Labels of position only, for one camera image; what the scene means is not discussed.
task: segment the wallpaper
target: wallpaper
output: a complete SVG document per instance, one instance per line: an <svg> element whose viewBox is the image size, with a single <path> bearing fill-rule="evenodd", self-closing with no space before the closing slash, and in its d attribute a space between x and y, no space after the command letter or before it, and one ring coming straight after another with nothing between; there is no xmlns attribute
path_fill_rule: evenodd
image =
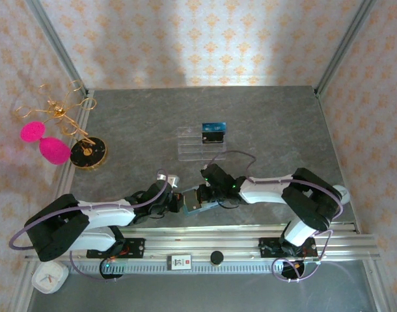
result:
<svg viewBox="0 0 397 312"><path fill-rule="evenodd" d="M88 88L316 85L361 0L42 0Z"/></svg>
<svg viewBox="0 0 397 312"><path fill-rule="evenodd" d="M323 106L358 221L377 236L397 301L397 0L375 4Z"/></svg>
<svg viewBox="0 0 397 312"><path fill-rule="evenodd" d="M52 200L59 178L59 167L41 156L37 144L20 140L25 123L41 116L20 120L12 112L21 105L45 107L47 99L35 90L43 83L62 99L69 81L25 1L0 1L0 312L8 309L21 266L8 240ZM47 127L47 136L57 134Z"/></svg>

